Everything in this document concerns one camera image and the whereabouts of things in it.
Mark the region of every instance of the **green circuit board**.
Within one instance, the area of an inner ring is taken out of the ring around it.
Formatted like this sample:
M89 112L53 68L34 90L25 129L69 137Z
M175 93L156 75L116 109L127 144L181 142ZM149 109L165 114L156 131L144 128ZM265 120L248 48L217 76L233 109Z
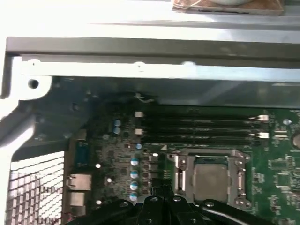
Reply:
M238 150L249 156L245 210L275 224L300 225L300 110L106 105L87 129L91 162L101 164L93 175L94 199L149 195L149 179L175 179L176 163L169 157L181 149L204 151L197 163L224 165L218 168L228 166L226 150Z

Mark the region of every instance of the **wire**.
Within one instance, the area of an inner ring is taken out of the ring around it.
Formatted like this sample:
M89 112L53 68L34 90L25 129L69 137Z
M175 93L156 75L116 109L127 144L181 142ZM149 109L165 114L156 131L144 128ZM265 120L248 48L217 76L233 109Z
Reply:
M143 103L154 102L154 99L143 97L140 93L136 93L135 98L139 99Z
M188 9L190 7L193 7L193 6L196 6L198 5L200 2L202 2L203 0L198 0L196 2L194 2L193 4L191 5L181 5L181 4L177 4L177 3L173 3L174 6L176 6L177 8L180 8L180 9Z

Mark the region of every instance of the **electrolytic capacitor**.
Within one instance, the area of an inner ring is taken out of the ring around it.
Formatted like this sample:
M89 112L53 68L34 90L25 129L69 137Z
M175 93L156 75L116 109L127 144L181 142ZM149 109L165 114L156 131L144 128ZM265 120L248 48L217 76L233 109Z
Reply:
M138 174L138 172L137 172L136 170L133 170L133 171L131 171L131 173L130 173L130 177L131 177L132 179L136 179L136 178L139 177L139 174Z
M121 126L121 121L120 120L115 120L114 121L114 126L116 126L116 127Z
M115 128L113 129L113 132L114 132L116 135L120 134L120 132L121 132L120 127L115 127Z
M138 188L137 182L135 182L135 181L131 182L130 189L133 191L136 191L137 188Z
M139 159L138 158L131 159L130 164L133 166L139 165Z
M136 200L137 200L137 193L136 192L131 193L130 196L129 196L129 199L131 201L133 201L133 202L136 202Z
M142 145L141 145L141 144L136 144L136 145L135 145L135 148L136 148L136 149L142 149Z

